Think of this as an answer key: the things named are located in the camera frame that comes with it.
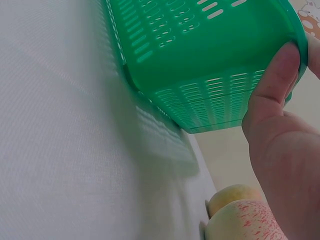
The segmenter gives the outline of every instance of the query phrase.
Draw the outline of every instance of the white textured surface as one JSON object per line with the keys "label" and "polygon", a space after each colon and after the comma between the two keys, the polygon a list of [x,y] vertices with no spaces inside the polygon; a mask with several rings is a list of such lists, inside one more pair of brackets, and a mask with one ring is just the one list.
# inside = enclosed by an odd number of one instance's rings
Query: white textured surface
{"label": "white textured surface", "polygon": [[0,1],[0,239],[199,240],[214,186],[117,73],[98,0]]}

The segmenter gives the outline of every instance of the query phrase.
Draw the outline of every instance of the finger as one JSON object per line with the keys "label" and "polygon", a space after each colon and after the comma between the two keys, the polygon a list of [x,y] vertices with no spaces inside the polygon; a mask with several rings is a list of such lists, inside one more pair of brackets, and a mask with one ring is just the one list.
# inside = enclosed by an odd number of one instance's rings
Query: finger
{"label": "finger", "polygon": [[297,126],[300,126],[301,131],[304,131],[306,133],[319,134],[319,131],[315,127],[309,125],[305,120],[295,115],[294,113],[283,111],[283,115],[287,118],[293,119],[296,122]]}
{"label": "finger", "polygon": [[291,85],[289,86],[288,91],[286,91],[285,99],[289,96],[289,94],[290,94],[290,93],[292,92],[292,90],[294,89],[294,87],[295,87],[295,85],[296,85],[296,82],[297,82],[297,80],[298,80],[298,77],[299,77],[299,72],[296,73],[293,82],[292,82]]}
{"label": "finger", "polygon": [[283,102],[295,81],[300,54],[292,43],[285,44],[271,61],[248,104],[250,124],[283,115]]}
{"label": "finger", "polygon": [[320,40],[307,34],[308,37],[308,66],[320,78]]}

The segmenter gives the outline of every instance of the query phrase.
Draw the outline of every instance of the green plastic basket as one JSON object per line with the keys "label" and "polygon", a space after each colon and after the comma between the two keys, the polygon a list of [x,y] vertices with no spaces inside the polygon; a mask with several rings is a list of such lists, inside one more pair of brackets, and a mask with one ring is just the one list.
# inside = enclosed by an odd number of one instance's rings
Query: green plastic basket
{"label": "green plastic basket", "polygon": [[106,0],[127,80],[188,133],[239,126],[276,52],[297,44],[288,0]]}

